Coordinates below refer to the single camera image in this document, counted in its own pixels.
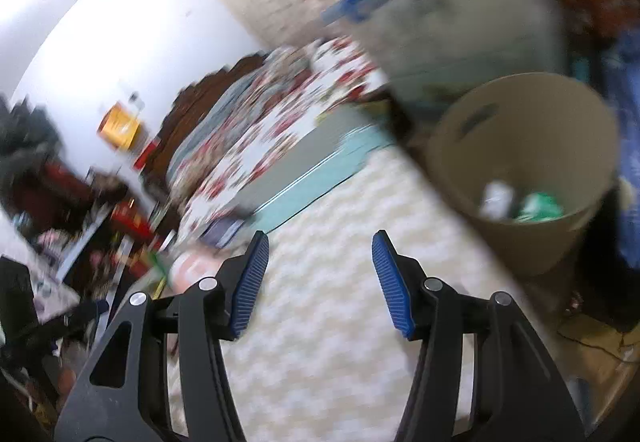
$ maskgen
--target bedspread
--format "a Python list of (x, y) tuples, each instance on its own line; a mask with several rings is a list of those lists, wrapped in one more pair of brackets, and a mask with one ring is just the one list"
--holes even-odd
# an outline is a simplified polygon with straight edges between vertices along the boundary
[[(371, 261), (379, 229), (398, 253), (459, 292), (510, 292), (553, 351), (510, 273), (399, 148), (380, 149), (269, 234), (269, 265), (248, 329), (235, 343), (221, 342), (247, 440), (393, 440), (420, 344), (392, 325)], [(461, 424), (470, 411), (472, 353), (465, 337)], [(174, 429), (185, 433), (177, 361), (168, 379)]]
[(319, 70), (252, 124), (226, 152), (188, 201), (178, 240), (223, 212), (245, 185), (262, 175), (343, 102), (367, 100), (386, 78), (349, 39), (334, 40), (315, 54)]

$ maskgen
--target plastic storage bin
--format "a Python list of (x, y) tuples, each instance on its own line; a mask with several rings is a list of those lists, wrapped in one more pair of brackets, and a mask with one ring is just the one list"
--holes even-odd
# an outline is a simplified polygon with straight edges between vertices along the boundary
[(494, 78), (565, 70), (556, 0), (342, 0), (322, 19), (360, 41), (418, 121)]

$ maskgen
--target wooden headboard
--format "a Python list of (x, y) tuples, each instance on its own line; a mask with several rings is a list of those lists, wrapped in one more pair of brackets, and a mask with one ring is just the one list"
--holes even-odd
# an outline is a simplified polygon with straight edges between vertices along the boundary
[(262, 66), (260, 54), (243, 57), (231, 70), (223, 68), (180, 91), (157, 137), (160, 145), (149, 156), (142, 177), (145, 188), (156, 197), (168, 195), (166, 171), (176, 149), (209, 113), (218, 99), (238, 79)]

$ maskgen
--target mattress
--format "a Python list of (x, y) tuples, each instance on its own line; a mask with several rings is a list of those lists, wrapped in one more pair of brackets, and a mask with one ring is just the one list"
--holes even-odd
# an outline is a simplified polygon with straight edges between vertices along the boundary
[[(396, 146), (269, 234), (271, 255), (249, 327), (222, 342), (247, 440), (387, 442), (411, 387), (419, 343), (393, 328), (371, 261), (386, 229), (399, 253), (459, 292), (516, 299), (553, 352), (527, 297), (484, 243)], [(472, 339), (465, 339), (459, 427), (470, 411)], [(185, 433), (179, 361), (169, 365), (174, 429)]]

